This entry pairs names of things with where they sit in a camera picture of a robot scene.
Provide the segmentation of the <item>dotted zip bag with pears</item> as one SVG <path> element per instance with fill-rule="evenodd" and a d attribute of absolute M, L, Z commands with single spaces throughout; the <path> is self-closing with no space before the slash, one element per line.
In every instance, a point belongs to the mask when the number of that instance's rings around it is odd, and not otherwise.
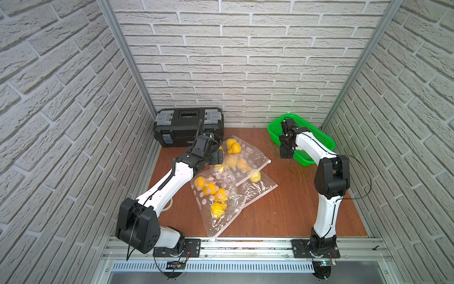
<path fill-rule="evenodd" d="M 240 193 L 234 173 L 227 166 L 215 166 L 199 173 L 190 185 L 207 236 L 214 241 L 239 216 L 247 197 Z"/>

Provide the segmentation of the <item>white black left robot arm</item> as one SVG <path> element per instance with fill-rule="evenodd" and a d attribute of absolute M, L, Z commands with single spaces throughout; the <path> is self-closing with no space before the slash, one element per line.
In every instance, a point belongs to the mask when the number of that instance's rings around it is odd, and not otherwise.
<path fill-rule="evenodd" d="M 196 174 L 208 165 L 222 163 L 222 139 L 215 133 L 203 133 L 185 153 L 175 158 L 172 167 L 153 187 L 135 199 L 125 199 L 118 213 L 115 236 L 128 245 L 128 254 L 137 250 L 142 254 L 153 249 L 168 249 L 179 256 L 185 249 L 182 232 L 159 225 L 164 206 Z"/>

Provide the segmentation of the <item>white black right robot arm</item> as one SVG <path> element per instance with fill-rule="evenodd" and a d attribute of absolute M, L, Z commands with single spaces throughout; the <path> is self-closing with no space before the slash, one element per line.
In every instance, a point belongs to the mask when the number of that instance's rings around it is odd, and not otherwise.
<path fill-rule="evenodd" d="M 296 150 L 302 150 L 318 166 L 314 178 L 319 194 L 318 213 L 307 246 L 314 256 L 320 257 L 336 247 L 339 207 L 350 187 L 349 158 L 329 150 L 309 129 L 299 127 L 292 118 L 285 118 L 281 128 L 281 158 L 292 159 Z"/>

